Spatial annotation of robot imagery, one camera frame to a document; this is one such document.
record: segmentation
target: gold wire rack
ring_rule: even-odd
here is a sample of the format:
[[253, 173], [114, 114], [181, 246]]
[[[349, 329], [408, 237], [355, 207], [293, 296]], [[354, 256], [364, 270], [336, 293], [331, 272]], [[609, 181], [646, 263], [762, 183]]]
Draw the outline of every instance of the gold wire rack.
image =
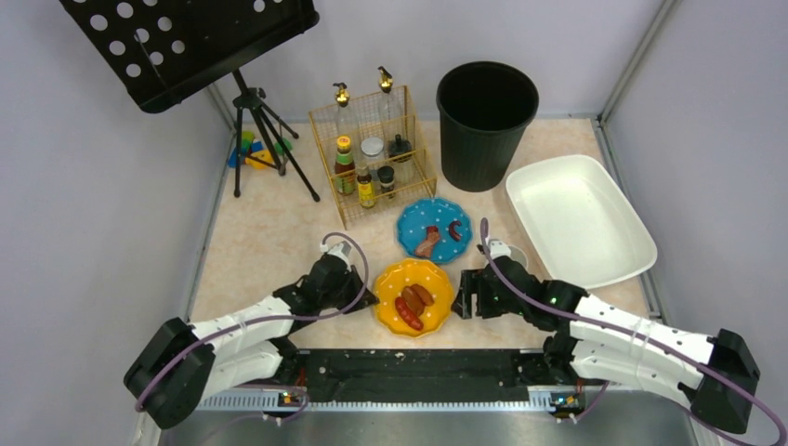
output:
[[412, 177], [408, 178], [407, 181], [402, 181], [401, 178], [397, 179], [395, 175], [395, 189], [391, 192], [382, 193], [379, 184], [375, 184], [375, 204], [373, 207], [361, 206], [361, 199], [357, 191], [344, 195], [336, 190], [335, 185], [338, 179], [350, 175], [355, 177], [355, 171], [343, 173], [341, 176], [334, 173], [336, 139], [339, 137], [335, 123], [337, 106], [329, 105], [309, 112], [309, 120], [312, 123], [312, 131], [320, 151], [323, 167], [325, 167], [325, 175], [328, 176], [328, 182], [331, 184], [336, 209], [339, 211], [339, 217], [342, 219], [345, 229], [354, 221], [380, 214], [388, 209], [402, 208], [420, 198], [435, 196], [438, 185], [435, 167], [430, 159], [427, 142], [424, 139], [407, 85], [397, 86], [389, 93], [396, 95], [403, 106], [404, 116], [401, 118], [381, 121], [377, 111], [377, 104], [383, 94], [378, 92], [350, 100], [349, 107], [353, 108], [360, 122], [360, 134], [350, 135], [353, 159], [357, 167], [363, 162], [360, 146], [364, 139], [378, 137], [383, 139], [387, 146], [387, 140], [393, 139], [390, 137], [390, 134], [395, 133], [392, 129], [396, 129], [396, 133], [401, 134], [403, 138], [411, 142], [413, 151], [410, 154], [365, 164], [371, 169], [376, 169], [383, 165], [392, 165], [395, 166], [396, 170], [398, 162], [412, 157], [413, 168]]

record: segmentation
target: white plastic tray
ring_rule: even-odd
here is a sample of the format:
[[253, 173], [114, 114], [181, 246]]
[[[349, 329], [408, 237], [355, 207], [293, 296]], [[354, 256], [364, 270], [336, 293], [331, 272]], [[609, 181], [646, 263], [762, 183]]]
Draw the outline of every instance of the white plastic tray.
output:
[[657, 260], [649, 231], [594, 158], [526, 165], [506, 179], [506, 192], [553, 279], [598, 288], [637, 276]]

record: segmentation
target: tripod stand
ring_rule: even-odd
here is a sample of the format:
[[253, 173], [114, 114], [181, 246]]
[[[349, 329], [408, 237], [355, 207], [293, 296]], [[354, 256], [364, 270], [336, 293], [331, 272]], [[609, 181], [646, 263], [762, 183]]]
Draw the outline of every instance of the tripod stand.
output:
[[[287, 162], [293, 164], [295, 171], [301, 177], [301, 180], [304, 182], [304, 185], [307, 186], [309, 189], [309, 193], [312, 194], [312, 199], [315, 202], [320, 201], [320, 195], [318, 192], [312, 188], [312, 185], [309, 183], [309, 180], [304, 175], [304, 172], [301, 171], [301, 167], [298, 166], [296, 159], [293, 158], [293, 154], [287, 149], [287, 146], [284, 144], [284, 140], [282, 140], [282, 136], [277, 133], [276, 129], [274, 129], [273, 124], [271, 123], [269, 117], [266, 115], [266, 112], [271, 115], [271, 117], [279, 123], [282, 128], [287, 130], [290, 133], [290, 136], [293, 139], [298, 139], [298, 134], [287, 125], [282, 118], [276, 114], [265, 102], [263, 99], [266, 97], [265, 92], [262, 88], [250, 88], [246, 85], [246, 81], [244, 81], [243, 76], [241, 76], [241, 72], [238, 70], [232, 71], [232, 77], [235, 79], [235, 84], [238, 85], [238, 88], [241, 90], [241, 95], [232, 100], [232, 105], [235, 106], [237, 111], [236, 119], [235, 119], [235, 140], [236, 140], [236, 150], [235, 150], [235, 191], [233, 195], [236, 198], [241, 196], [241, 151], [242, 151], [242, 143], [243, 139], [241, 136], [241, 125], [243, 123], [243, 111], [248, 110], [252, 113], [252, 119], [255, 120], [255, 124], [257, 125], [257, 130], [260, 132], [260, 136], [263, 138], [263, 142], [266, 145], [266, 149], [269, 151], [271, 160], [273, 160], [273, 164], [259, 160], [253, 156], [251, 153], [245, 153], [243, 156], [245, 158], [249, 158], [254, 160], [257, 163], [265, 164], [269, 167], [273, 167], [279, 172], [279, 176], [282, 177], [285, 174]], [[282, 153], [284, 153], [284, 160], [279, 159], [279, 155], [277, 154], [276, 150], [274, 150], [273, 142], [269, 136], [269, 131], [273, 134], [276, 142], [279, 143], [279, 146], [282, 148]]]

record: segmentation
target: black music stand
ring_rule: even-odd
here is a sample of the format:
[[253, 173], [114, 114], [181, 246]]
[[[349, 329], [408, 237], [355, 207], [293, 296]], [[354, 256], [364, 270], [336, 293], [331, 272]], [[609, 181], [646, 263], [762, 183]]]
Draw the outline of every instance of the black music stand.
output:
[[60, 3], [144, 112], [163, 112], [232, 73], [241, 90], [241, 95], [233, 101], [237, 109], [238, 140], [236, 197], [241, 195], [241, 120], [243, 110], [249, 110], [274, 162], [265, 164], [284, 175], [285, 163], [274, 150], [270, 132], [282, 147], [285, 160], [301, 176], [312, 199], [320, 200], [266, 112], [293, 138], [298, 138], [298, 134], [263, 102], [263, 90], [248, 87], [239, 72], [247, 62], [315, 26], [320, 16], [311, 0], [60, 0]]

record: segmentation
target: tripod leg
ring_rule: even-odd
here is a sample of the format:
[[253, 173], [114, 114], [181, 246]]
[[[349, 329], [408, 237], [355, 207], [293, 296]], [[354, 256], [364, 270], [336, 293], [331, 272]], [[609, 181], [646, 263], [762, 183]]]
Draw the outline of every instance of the tripod leg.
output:
[[271, 159], [273, 160], [274, 165], [276, 165], [276, 170], [279, 171], [279, 176], [284, 175], [285, 165], [279, 160], [279, 155], [273, 149], [273, 144], [270, 142], [269, 133], [266, 131], [266, 125], [262, 119], [260, 119], [260, 115], [263, 114], [263, 111], [258, 108], [250, 110], [252, 113], [252, 118], [255, 120], [255, 124], [257, 125], [257, 130], [260, 132], [260, 136], [263, 137], [263, 142], [266, 144], [266, 149], [269, 150], [271, 155]]
[[[314, 188], [312, 188], [312, 185], [311, 183], [309, 183], [307, 176], [304, 175], [304, 172], [301, 171], [301, 167], [298, 165], [298, 163], [296, 163], [296, 159], [293, 158], [293, 155], [290, 153], [289, 150], [287, 150], [287, 146], [284, 145], [284, 141], [282, 140], [282, 137], [273, 128], [273, 124], [270, 122], [269, 117], [266, 116], [266, 114], [262, 111], [262, 109], [257, 109], [257, 110], [259, 111], [259, 119], [262, 119], [265, 125], [270, 129], [270, 132], [276, 138], [276, 141], [279, 143], [280, 146], [282, 146], [282, 152], [284, 152], [284, 156], [286, 156], [287, 159], [290, 160], [290, 163], [293, 164], [293, 167], [295, 168], [295, 171], [298, 173], [298, 176], [301, 177], [301, 181], [303, 181], [304, 185], [307, 186], [307, 189], [309, 189], [309, 193], [312, 194], [312, 200], [314, 200], [315, 202], [319, 202], [320, 195], [318, 195], [318, 192], [315, 191]], [[273, 149], [273, 144], [271, 144], [271, 140], [268, 132], [266, 132], [265, 129], [263, 128], [261, 129], [260, 133], [262, 134], [261, 136], [263, 137], [263, 139], [266, 141], [266, 146], [269, 147], [269, 152], [271, 152], [271, 154], [276, 153], [276, 151]]]
[[235, 191], [232, 193], [235, 198], [241, 196], [241, 149], [243, 136], [241, 135], [241, 122], [243, 120], [243, 109], [238, 109], [235, 120]]
[[279, 125], [281, 125], [285, 130], [287, 130], [287, 133], [289, 133], [290, 136], [293, 137], [293, 139], [298, 139], [298, 134], [296, 133], [296, 131], [290, 128], [290, 125], [288, 125], [285, 121], [283, 121], [282, 118], [278, 114], [276, 114], [268, 105], [266, 105], [265, 102], [262, 103], [262, 106], [263, 106], [263, 110], [265, 110], [268, 114], [270, 114], [271, 117], [274, 119], [274, 121], [279, 123]]

